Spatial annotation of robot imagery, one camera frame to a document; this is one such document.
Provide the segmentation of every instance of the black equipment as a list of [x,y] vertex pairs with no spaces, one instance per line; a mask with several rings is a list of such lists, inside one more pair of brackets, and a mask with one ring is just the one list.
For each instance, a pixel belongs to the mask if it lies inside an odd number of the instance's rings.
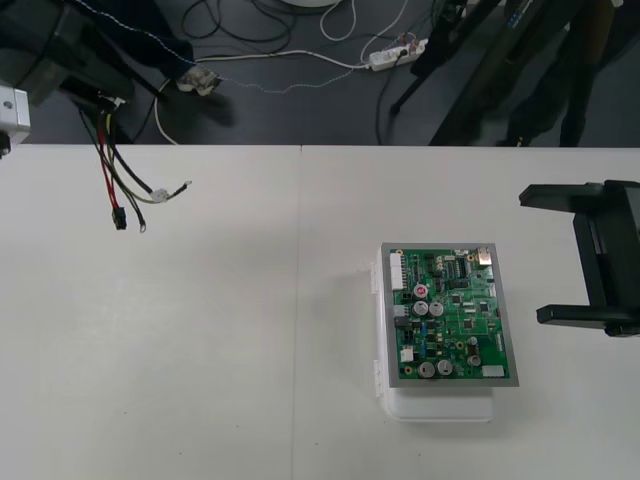
[[19,0],[0,10],[0,80],[26,91],[31,105],[58,89],[83,111],[113,111],[133,99],[132,79],[162,98],[74,2]]
[[[476,68],[462,93],[433,136],[430,145],[467,145],[470,135],[479,127],[483,114],[510,93],[519,73],[529,60],[576,15],[591,3],[604,0],[511,0],[507,18],[493,45]],[[614,10],[610,0],[606,0]],[[429,38],[425,52],[411,68],[417,79],[391,107],[397,115],[404,103],[429,76],[452,58],[469,35],[498,6],[500,0],[480,0],[463,18],[468,0],[445,0]],[[606,26],[610,18],[603,19]],[[579,140],[584,124],[584,110],[591,94],[593,79],[580,83],[571,97],[569,115],[563,125],[565,143]]]
[[640,183],[531,185],[525,207],[575,213],[589,306],[548,305],[538,322],[604,329],[611,337],[640,335]]

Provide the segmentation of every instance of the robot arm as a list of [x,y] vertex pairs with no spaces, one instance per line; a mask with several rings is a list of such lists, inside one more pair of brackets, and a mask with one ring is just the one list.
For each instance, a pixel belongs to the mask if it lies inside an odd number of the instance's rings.
[[12,143],[22,143],[30,131],[27,93],[0,85],[0,158],[11,152]]

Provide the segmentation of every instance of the connector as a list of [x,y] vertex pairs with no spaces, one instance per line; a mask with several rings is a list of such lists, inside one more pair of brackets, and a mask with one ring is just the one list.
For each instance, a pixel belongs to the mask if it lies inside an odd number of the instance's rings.
[[369,55],[369,66],[374,72],[379,72],[391,68],[394,65],[397,66],[415,62],[418,57],[424,53],[428,42],[429,39],[425,38],[419,42],[411,42],[409,45],[402,47],[374,52]]
[[167,192],[164,188],[154,190],[149,195],[151,196],[151,200],[153,200],[153,203],[165,203],[169,200],[169,192]]
[[113,224],[116,226],[116,230],[127,229],[127,215],[124,207],[114,208],[111,213],[111,218],[113,218]]

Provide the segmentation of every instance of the microchip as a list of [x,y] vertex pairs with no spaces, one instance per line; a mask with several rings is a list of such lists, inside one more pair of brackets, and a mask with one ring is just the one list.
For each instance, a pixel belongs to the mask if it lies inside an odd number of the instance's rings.
[[449,288],[469,288],[469,280],[454,278],[449,280]]
[[409,317],[396,317],[393,319],[393,322],[396,327],[408,327]]

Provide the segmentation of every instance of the wire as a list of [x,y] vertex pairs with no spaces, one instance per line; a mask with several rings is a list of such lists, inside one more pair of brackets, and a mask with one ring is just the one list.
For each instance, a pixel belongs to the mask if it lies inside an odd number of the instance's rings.
[[356,0],[351,0],[351,11],[353,12],[353,22],[351,23],[351,28],[349,29],[349,31],[347,32],[346,35],[344,35],[342,37],[332,37],[324,29],[324,20],[327,18],[327,15],[329,15],[336,8],[338,8],[338,6],[341,5],[343,1],[345,1],[345,0],[338,0],[335,3],[335,5],[333,5],[326,12],[324,12],[322,17],[320,18],[320,31],[322,32],[322,35],[324,35],[324,37],[327,40],[332,40],[334,42],[341,42],[342,40],[346,40],[347,38],[349,38],[351,36],[351,34],[353,33],[353,31],[356,29],[356,25],[358,23],[358,14],[356,12]]
[[147,126],[147,123],[149,123],[149,119],[151,118],[151,113],[153,112],[154,103],[155,103],[155,97],[151,100],[151,103],[149,104],[149,108],[147,109],[147,113],[144,116],[144,120],[142,121],[140,128],[138,128],[138,131],[136,132],[136,134],[133,137],[131,137],[131,143],[137,143],[138,139],[140,138],[140,135],[142,135],[142,132],[144,132],[144,129]]
[[371,40],[369,40],[364,48],[362,49],[362,51],[360,52],[360,62],[362,63],[366,63],[366,60],[364,59],[365,53],[367,52],[367,49],[369,48],[369,45],[371,45],[375,40],[377,40],[378,38],[380,38],[380,36],[384,35],[385,33],[387,33],[389,30],[391,30],[393,27],[396,26],[396,24],[400,21],[400,19],[402,18],[402,15],[404,15],[405,10],[407,9],[407,5],[409,4],[409,0],[404,0],[404,4],[402,5],[402,8],[400,9],[400,13],[398,13],[398,16],[395,18],[395,20],[393,22],[391,22],[391,24],[386,27],[385,29],[381,30],[380,32],[378,32],[378,34],[371,38]]
[[[239,35],[237,33],[234,33],[232,31],[230,31],[228,28],[224,27],[222,25],[222,9],[221,9],[221,5],[222,5],[222,0],[216,0],[216,10],[217,10],[217,17],[216,17],[216,13],[214,13],[213,8],[211,8],[211,5],[209,4],[208,0],[196,0],[193,4],[191,4],[186,10],[185,12],[182,14],[182,19],[180,22],[180,26],[181,26],[181,30],[182,33],[191,38],[191,39],[195,39],[195,40],[202,40],[204,38],[209,38],[211,37],[213,34],[215,34],[217,31],[222,31],[224,32],[226,35],[228,35],[229,37],[242,42],[244,44],[251,44],[251,43],[270,43],[270,42],[275,42],[278,40],[282,40],[285,39],[285,42],[280,45],[278,48],[270,51],[270,52],[262,52],[262,53],[276,53],[279,51],[284,50],[289,43],[291,43],[291,37],[292,37],[292,31],[293,28],[295,27],[295,25],[297,24],[298,21],[298,16],[297,15],[292,15],[291,17],[291,22],[289,24],[287,24],[287,22],[285,22],[283,19],[281,19],[280,17],[277,17],[276,15],[269,13],[268,11],[264,10],[264,7],[260,6],[260,3],[257,2],[256,0],[249,0],[251,2],[251,4],[254,6],[254,8],[264,17],[267,17],[277,23],[279,23],[280,25],[282,25],[283,29],[282,31],[280,31],[278,34],[270,36],[270,37],[266,37],[266,38],[251,38],[251,37],[245,37],[243,35]],[[198,7],[199,5],[204,5],[207,14],[209,15],[209,18],[211,19],[211,21],[213,22],[213,28],[204,34],[194,34],[192,32],[190,32],[189,30],[187,30],[186,28],[186,21],[187,18],[189,17],[189,15],[194,11],[194,9],[196,7]]]
[[229,60],[249,60],[249,59],[257,59],[257,58],[274,58],[274,57],[285,57],[289,55],[307,55],[315,58],[319,58],[320,60],[324,60],[326,62],[333,63],[334,65],[338,65],[343,68],[353,69],[353,70],[363,70],[369,68],[369,65],[349,65],[347,63],[342,63],[339,60],[334,60],[333,58],[325,57],[319,53],[311,52],[309,50],[289,50],[287,52],[278,52],[278,53],[261,53],[261,54],[248,54],[248,55],[236,55],[236,56],[213,56],[213,57],[201,57],[197,61],[198,62],[225,62]]
[[376,124],[375,124],[376,128],[375,128],[375,132],[376,132],[376,141],[378,142],[378,145],[384,145],[384,143],[382,142],[382,134],[380,133],[380,110],[382,108],[382,98],[384,97],[384,94],[387,91],[387,88],[389,88],[389,85],[391,84],[391,78],[393,77],[393,74],[396,71],[396,67],[398,66],[398,62],[400,61],[400,59],[403,56],[404,55],[398,56],[398,58],[396,59],[395,63],[393,64],[393,67],[391,67],[391,71],[389,72],[389,76],[387,77],[387,80],[384,82],[382,90],[380,90],[380,94],[378,95],[378,100],[376,101]]

